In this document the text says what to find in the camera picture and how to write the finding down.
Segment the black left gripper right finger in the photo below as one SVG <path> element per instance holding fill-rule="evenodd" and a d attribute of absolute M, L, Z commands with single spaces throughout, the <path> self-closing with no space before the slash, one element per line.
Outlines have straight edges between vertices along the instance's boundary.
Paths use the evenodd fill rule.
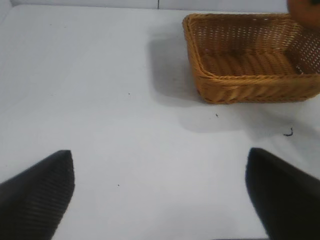
<path fill-rule="evenodd" d="M 320 238 L 320 181 L 263 148 L 250 149 L 245 184 L 271 240 Z"/>

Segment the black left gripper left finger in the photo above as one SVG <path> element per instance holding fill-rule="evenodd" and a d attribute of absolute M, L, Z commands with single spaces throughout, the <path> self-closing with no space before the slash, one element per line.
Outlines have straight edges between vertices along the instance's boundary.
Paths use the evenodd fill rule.
<path fill-rule="evenodd" d="M 70 150 L 59 150 L 0 185 L 0 238 L 50 240 L 75 190 Z"/>

